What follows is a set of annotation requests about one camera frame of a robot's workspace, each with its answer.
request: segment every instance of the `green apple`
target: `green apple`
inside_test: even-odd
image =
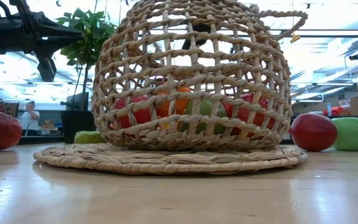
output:
[[[78,131],[74,137],[75,144],[106,143],[99,131]]]
[[[334,148],[342,151],[358,151],[358,118],[334,118],[338,131]]]
[[[211,115],[212,105],[213,105],[212,100],[201,100],[200,114]],[[192,110],[193,110],[193,100],[189,100],[186,110],[185,110],[185,114],[191,114]],[[221,103],[219,104],[217,116],[220,118],[227,117],[226,111],[224,110],[224,107]],[[189,126],[190,126],[189,123],[181,122],[179,124],[179,131],[185,131],[185,130],[189,129]],[[196,133],[198,134],[202,131],[205,131],[205,129],[206,129],[206,123],[202,122],[197,125]],[[225,130],[225,127],[223,125],[215,124],[214,134],[222,134],[224,132],[224,130]]]

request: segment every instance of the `black pot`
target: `black pot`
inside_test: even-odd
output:
[[[78,131],[95,131],[94,118],[90,111],[62,111],[60,117],[63,123],[65,143],[73,144]]]

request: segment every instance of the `orange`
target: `orange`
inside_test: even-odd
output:
[[[190,92],[190,88],[181,87],[181,88],[179,88],[178,91],[182,92],[182,93]],[[160,95],[169,94],[169,92],[168,91],[161,91],[159,94]],[[188,99],[177,99],[175,101],[175,114],[184,114],[188,102],[189,102]],[[161,118],[164,118],[164,117],[168,116],[169,101],[167,100],[167,101],[164,102],[163,105],[157,107],[156,111],[157,111],[157,116],[160,116]]]

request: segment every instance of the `basket handle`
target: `basket handle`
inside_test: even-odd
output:
[[[288,12],[277,12],[277,11],[260,11],[258,13],[260,18],[273,16],[276,18],[279,17],[300,17],[301,19],[289,30],[285,31],[284,33],[275,36],[275,40],[281,40],[284,37],[288,37],[294,31],[298,30],[301,26],[305,24],[305,21],[308,19],[308,14],[302,11],[288,11]]]

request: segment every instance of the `potted plant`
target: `potted plant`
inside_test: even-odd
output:
[[[78,131],[94,131],[94,118],[88,111],[88,94],[86,92],[86,82],[88,81],[88,71],[96,64],[102,45],[115,31],[116,26],[106,20],[104,12],[83,12],[76,9],[73,14],[64,13],[64,17],[57,19],[58,24],[68,24],[69,27],[78,29],[83,33],[83,39],[61,49],[60,53],[69,60],[67,65],[76,67],[78,82],[84,69],[83,89],[81,103],[76,106],[75,97],[69,102],[62,103],[67,105],[70,110],[62,111],[61,118],[63,132],[66,143],[73,143],[74,136]]]

